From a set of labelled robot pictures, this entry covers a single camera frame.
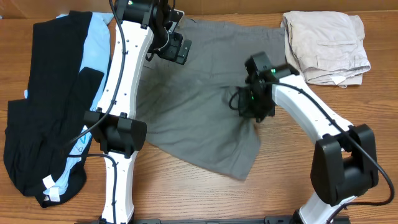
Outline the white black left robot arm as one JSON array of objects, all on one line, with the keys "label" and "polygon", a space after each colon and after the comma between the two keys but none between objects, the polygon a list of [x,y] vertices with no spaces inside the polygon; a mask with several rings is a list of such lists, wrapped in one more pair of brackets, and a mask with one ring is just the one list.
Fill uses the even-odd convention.
[{"label": "white black left robot arm", "polygon": [[177,64],[187,61],[191,40],[175,31],[184,16],[168,0],[114,1],[116,42],[104,92],[85,125],[100,144],[106,164],[106,199],[98,223],[132,223],[134,163],[147,125],[136,119],[144,62],[157,55]]}]

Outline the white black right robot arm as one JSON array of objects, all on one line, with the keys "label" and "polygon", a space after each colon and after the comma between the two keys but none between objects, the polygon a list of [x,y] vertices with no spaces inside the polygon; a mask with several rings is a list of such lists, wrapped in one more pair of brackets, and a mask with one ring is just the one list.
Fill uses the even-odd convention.
[{"label": "white black right robot arm", "polygon": [[280,106],[314,144],[310,179],[314,193],[291,216],[270,216],[265,223],[349,223],[337,217],[340,207],[379,182],[373,131],[354,126],[331,110],[309,89],[291,65],[274,66],[265,52],[245,63],[246,86],[238,91],[239,115],[260,123]]}]

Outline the grey shorts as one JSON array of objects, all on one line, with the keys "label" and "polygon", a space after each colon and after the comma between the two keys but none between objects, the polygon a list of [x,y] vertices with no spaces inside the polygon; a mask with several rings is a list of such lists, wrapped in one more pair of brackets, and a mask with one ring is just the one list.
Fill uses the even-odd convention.
[{"label": "grey shorts", "polygon": [[192,41],[187,61],[155,57],[144,64],[136,118],[147,125],[147,141],[161,150],[244,180],[261,142],[253,122],[228,103],[245,84],[250,56],[265,52],[274,65],[285,62],[285,32],[193,19],[178,32]]}]

